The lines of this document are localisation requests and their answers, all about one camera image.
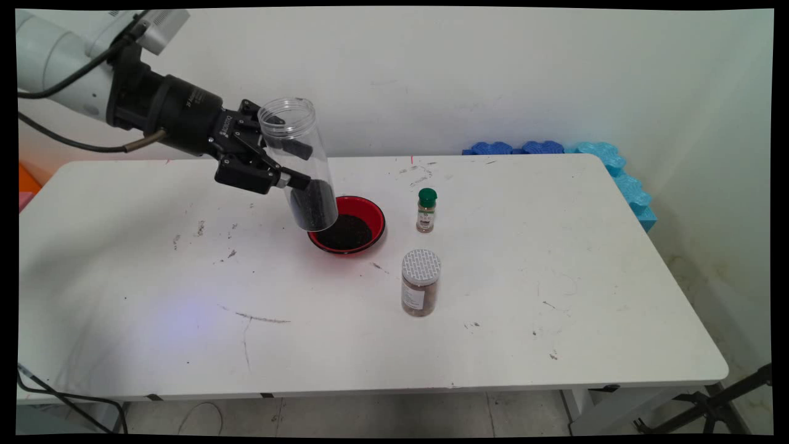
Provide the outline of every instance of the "orange object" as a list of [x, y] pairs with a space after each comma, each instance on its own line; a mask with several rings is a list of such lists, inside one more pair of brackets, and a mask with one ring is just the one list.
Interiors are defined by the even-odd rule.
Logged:
[[28, 170], [24, 169], [22, 164], [19, 164], [19, 192], [36, 194], [40, 190], [39, 183], [28, 173]]

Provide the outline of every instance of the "jar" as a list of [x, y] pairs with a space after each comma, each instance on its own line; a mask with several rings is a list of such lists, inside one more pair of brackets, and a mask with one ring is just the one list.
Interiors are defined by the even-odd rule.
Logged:
[[310, 177], [304, 190], [284, 188], [296, 224], [306, 231], [329, 228], [338, 217], [337, 200], [312, 102], [297, 97], [272, 100], [258, 110], [257, 118], [268, 155]]
[[411, 250], [402, 259], [402, 309], [411, 316], [427, 316], [436, 308], [441, 261], [430, 250]]
[[438, 195], [432, 188], [419, 190], [417, 202], [417, 231], [429, 233], [433, 231], [433, 221], [436, 219], [436, 199]]

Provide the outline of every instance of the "cable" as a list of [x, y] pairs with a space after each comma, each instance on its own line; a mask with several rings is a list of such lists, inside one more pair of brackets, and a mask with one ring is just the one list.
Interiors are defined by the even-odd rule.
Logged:
[[109, 48], [107, 48], [103, 53], [99, 54], [98, 57], [94, 58], [85, 66], [81, 67], [80, 69], [74, 71], [70, 76], [66, 77], [65, 79], [59, 81], [56, 85], [44, 89], [43, 91], [39, 92], [20, 92], [17, 91], [17, 98], [19, 99], [45, 99], [53, 94], [57, 94], [65, 87], [71, 85], [75, 81], [79, 80], [85, 74], [89, 73], [91, 70], [96, 68], [98, 65], [104, 63], [110, 57], [116, 55], [120, 52], [123, 48], [129, 46], [130, 44], [134, 43], [137, 38], [139, 38], [142, 34], [140, 33], [140, 28], [136, 28], [137, 24], [140, 22], [140, 19], [150, 12], [150, 9], [144, 10], [142, 13], [137, 14], [134, 16], [134, 19], [127, 27], [128, 32], [125, 32], [123, 37], [118, 40], [117, 42], [113, 43]]
[[178, 432], [176, 432], [176, 435], [181, 434], [181, 429], [184, 428], [184, 424], [186, 424], [186, 420], [189, 419], [189, 416], [192, 415], [192, 412], [195, 411], [195, 408], [198, 408], [201, 405], [213, 405], [214, 408], [216, 408], [216, 412], [219, 414], [219, 431], [216, 432], [216, 435], [220, 436], [222, 434], [222, 428], [225, 427], [225, 419], [222, 417], [222, 410], [219, 410], [219, 407], [217, 407], [216, 404], [214, 404], [213, 402], [201, 402], [198, 405], [195, 405], [194, 407], [189, 409], [189, 411], [186, 413], [186, 416], [184, 416], [184, 419], [181, 421], [181, 425], [178, 426]]
[[[22, 382], [22, 375], [20, 374], [20, 371], [22, 373], [24, 373], [25, 376], [30, 378], [33, 382], [35, 382], [39, 386], [42, 386], [44, 388], [44, 390], [33, 389], [31, 387], [26, 386], [24, 384], [24, 382]], [[111, 431], [110, 429], [104, 427], [99, 421], [95, 420], [92, 416], [90, 416], [89, 414], [85, 413], [84, 410], [82, 410], [81, 408], [77, 407], [73, 402], [69, 401], [68, 398], [72, 397], [74, 399], [81, 399], [81, 400], [85, 400], [85, 401], [94, 401], [94, 402], [103, 402], [105, 404], [110, 404], [110, 405], [112, 405], [113, 407], [115, 407], [118, 410], [118, 417], [121, 419], [121, 426], [123, 427], [123, 433], [125, 435], [129, 434], [129, 429], [126, 426], [126, 414], [123, 412], [123, 407], [121, 407], [121, 405], [118, 404], [115, 401], [112, 401], [110, 399], [104, 399], [104, 398], [101, 398], [101, 397], [86, 397], [86, 396], [75, 395], [75, 394], [71, 394], [71, 393], [58, 392], [57, 390], [53, 389], [48, 384], [46, 384], [44, 381], [42, 381], [41, 379], [36, 377], [33, 373], [30, 372], [30, 370], [25, 368], [20, 363], [17, 363], [17, 385], [19, 385], [19, 387], [22, 390], [26, 391], [26, 392], [30, 392], [30, 393], [45, 393], [45, 394], [49, 394], [49, 395], [55, 396], [56, 398], [58, 398], [60, 400], [60, 402], [62, 402], [63, 404], [68, 405], [71, 409], [73, 409], [75, 412], [79, 413], [86, 420], [90, 421], [90, 423], [92, 423], [93, 425], [98, 427], [101, 431], [104, 431], [106, 433], [112, 434], [113, 431]]]
[[167, 132], [165, 132], [165, 130], [158, 130], [155, 133], [153, 133], [153, 134], [151, 134], [151, 135], [149, 135], [147, 137], [143, 137], [140, 140], [131, 141], [131, 142], [125, 144], [125, 145], [121, 145], [121, 146], [95, 146], [95, 145], [88, 145], [88, 144], [85, 144], [85, 143], [82, 143], [82, 142], [78, 142], [78, 141], [73, 141], [71, 139], [67, 139], [67, 138], [61, 136], [60, 134], [56, 134], [56, 133], [48, 130], [47, 128], [44, 128], [43, 126], [38, 124], [36, 121], [34, 121], [33, 119], [30, 119], [28, 116], [22, 114], [19, 111], [17, 111], [17, 114], [18, 114], [18, 118], [22, 122], [27, 123], [34, 130], [40, 132], [41, 134], [44, 134], [45, 136], [47, 136], [47, 137], [49, 137], [51, 139], [59, 141], [62, 144], [73, 146], [74, 148], [79, 148], [79, 149], [85, 149], [85, 150], [88, 150], [88, 151], [93, 151], [93, 152], [132, 152], [135, 149], [140, 149], [140, 148], [143, 148], [144, 146], [148, 146], [148, 145], [150, 145], [150, 144], [152, 144], [154, 142], [160, 141], [167, 135]]

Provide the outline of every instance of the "red bowl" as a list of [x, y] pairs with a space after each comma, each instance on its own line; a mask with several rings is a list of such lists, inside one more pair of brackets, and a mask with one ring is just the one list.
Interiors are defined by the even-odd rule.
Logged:
[[365, 245], [358, 246], [352, 250], [336, 250], [334, 248], [329, 248], [318, 241], [317, 235], [319, 231], [309, 232], [309, 240], [311, 240], [312, 243], [314, 243], [315, 246], [321, 250], [328, 251], [329, 253], [351, 254], [358, 253], [362, 250], [367, 250], [372, 246], [372, 244], [378, 242], [378, 239], [381, 239], [381, 236], [383, 235], [383, 229], [387, 226], [387, 220], [383, 217], [383, 211], [381, 211], [381, 208], [379, 208], [378, 205], [372, 203], [372, 201], [369, 201], [365, 198], [360, 198], [358, 196], [340, 196], [337, 198], [337, 212], [339, 214], [356, 216], [359, 219], [362, 219], [370, 228], [370, 231], [372, 231], [372, 240]]

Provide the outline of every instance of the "white table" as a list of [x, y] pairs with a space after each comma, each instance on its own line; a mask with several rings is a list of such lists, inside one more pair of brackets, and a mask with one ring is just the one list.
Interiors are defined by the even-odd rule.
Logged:
[[[317, 249], [280, 190], [220, 185], [214, 160], [67, 164], [20, 215], [18, 360], [124, 401], [565, 389], [575, 434], [726, 376], [596, 157], [330, 165], [337, 195], [386, 216], [364, 253]], [[414, 227], [424, 186], [439, 196], [430, 234]], [[418, 247], [443, 263], [426, 318], [400, 307]], [[591, 405], [585, 389], [608, 384], [637, 389]]]

